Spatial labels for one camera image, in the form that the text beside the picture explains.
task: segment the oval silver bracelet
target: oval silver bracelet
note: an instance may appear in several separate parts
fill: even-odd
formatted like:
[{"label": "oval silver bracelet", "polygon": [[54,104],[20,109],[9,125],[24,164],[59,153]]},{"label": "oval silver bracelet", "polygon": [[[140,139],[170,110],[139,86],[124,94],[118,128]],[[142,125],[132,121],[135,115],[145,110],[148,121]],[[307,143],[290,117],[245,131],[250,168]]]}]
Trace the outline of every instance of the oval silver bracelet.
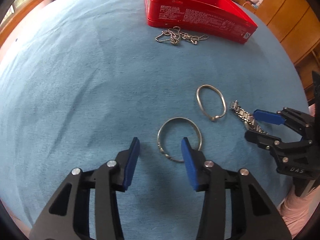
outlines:
[{"label": "oval silver bracelet", "polygon": [[[217,92],[217,94],[220,96],[220,98],[222,100],[222,104],[223,104],[223,113],[221,115],[216,115],[216,116],[213,117],[213,116],[207,114],[207,112],[204,110],[204,108],[202,106],[202,103],[201,103],[201,100],[200,100],[200,96],[199,96],[199,92],[200,92],[200,90],[202,88],[210,88],[211,90]],[[200,109],[201,109],[202,113],[206,117],[208,117],[211,121],[215,121],[216,119],[219,119],[219,118],[223,117],[226,114],[227,106],[226,106],[226,102],[224,100],[224,97],[223,97],[222,93],[218,89],[216,89],[214,86],[202,85],[202,86],[198,87],[197,92],[196,92],[196,96],[197,96],[198,105],[200,106]]]},{"label": "oval silver bracelet", "polygon": [[192,122],[190,119],[185,118],[185,117],[174,117],[174,118],[171,118],[171,119],[169,119],[168,121],[166,121],[166,122],[160,127],[160,129],[159,129],[159,131],[158,131],[158,135],[157,135],[157,144],[158,144],[158,148],[159,148],[160,152],[161,152],[167,159],[169,159],[169,160],[171,160],[171,161],[174,161],[174,162],[177,162],[177,163],[183,163],[184,160],[174,159],[174,158],[172,158],[169,154],[167,154],[167,153],[164,151],[164,149],[162,148],[161,142],[160,142],[160,135],[161,135],[161,132],[162,132],[163,128],[165,127],[165,125],[166,125],[167,123],[169,123],[170,121],[176,120],[176,119],[182,119],[182,120],[185,120],[185,121],[189,122],[189,123],[192,125],[192,127],[195,129],[195,131],[196,131],[196,133],[197,133],[197,136],[198,136],[198,151],[201,150],[201,146],[202,146],[202,135],[201,135],[201,132],[200,132],[199,127],[198,127],[194,122]]}]

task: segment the red metal container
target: red metal container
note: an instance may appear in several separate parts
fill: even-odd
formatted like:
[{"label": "red metal container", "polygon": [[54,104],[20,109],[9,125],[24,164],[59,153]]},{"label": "red metal container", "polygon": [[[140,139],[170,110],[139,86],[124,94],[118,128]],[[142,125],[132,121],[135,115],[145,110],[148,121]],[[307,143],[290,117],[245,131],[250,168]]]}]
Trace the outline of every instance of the red metal container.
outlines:
[{"label": "red metal container", "polygon": [[148,25],[213,34],[241,44],[257,25],[231,0],[146,0]]}]

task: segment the metal watch band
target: metal watch band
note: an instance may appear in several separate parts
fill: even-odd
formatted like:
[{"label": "metal watch band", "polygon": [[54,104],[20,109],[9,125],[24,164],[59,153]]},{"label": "metal watch band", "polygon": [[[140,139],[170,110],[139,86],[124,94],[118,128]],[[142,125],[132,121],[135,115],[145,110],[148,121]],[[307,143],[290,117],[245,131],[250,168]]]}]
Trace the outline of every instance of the metal watch band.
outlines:
[{"label": "metal watch band", "polygon": [[241,106],[238,104],[238,100],[231,103],[230,109],[244,122],[244,125],[248,130],[252,129],[259,133],[267,134],[258,125],[253,115],[241,108]]}]

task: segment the chain necklace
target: chain necklace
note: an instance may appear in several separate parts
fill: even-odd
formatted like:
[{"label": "chain necklace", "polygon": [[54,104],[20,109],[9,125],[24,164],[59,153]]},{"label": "chain necklace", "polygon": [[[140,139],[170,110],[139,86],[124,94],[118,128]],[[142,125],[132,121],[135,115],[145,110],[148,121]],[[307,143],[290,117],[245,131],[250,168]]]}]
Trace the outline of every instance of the chain necklace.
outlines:
[{"label": "chain necklace", "polygon": [[[165,39],[165,40],[159,40],[159,38],[162,36],[170,36],[170,38]],[[182,32],[180,27],[175,26],[175,27],[170,28],[168,30],[162,31],[159,36],[155,37],[155,40],[157,42],[170,41],[170,43],[172,45],[178,45],[180,42],[180,39],[183,39],[183,40],[188,41],[194,45],[197,45],[198,41],[204,41],[207,38],[209,38],[208,35],[202,35],[202,36],[190,35],[188,33]]]}]

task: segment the blue gripper pad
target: blue gripper pad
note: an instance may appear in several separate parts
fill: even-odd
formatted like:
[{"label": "blue gripper pad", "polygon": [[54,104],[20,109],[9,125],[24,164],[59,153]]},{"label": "blue gripper pad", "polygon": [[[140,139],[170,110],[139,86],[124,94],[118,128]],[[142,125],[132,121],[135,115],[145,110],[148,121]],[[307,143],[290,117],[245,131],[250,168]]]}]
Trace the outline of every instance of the blue gripper pad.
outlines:
[{"label": "blue gripper pad", "polygon": [[139,153],[140,153],[140,141],[137,137],[134,137],[129,148],[129,158],[127,161],[127,165],[124,168],[124,181],[123,181],[124,190],[127,190],[128,187],[131,185]]},{"label": "blue gripper pad", "polygon": [[272,124],[284,124],[285,119],[279,115],[272,112],[263,111],[257,109],[253,112],[253,116],[257,121],[272,123]]},{"label": "blue gripper pad", "polygon": [[188,138],[187,137],[183,138],[181,141],[182,157],[186,165],[189,182],[193,187],[193,189],[197,191],[199,189],[199,183],[197,179],[197,168],[191,157],[191,151],[192,151],[192,148],[190,146]]}]

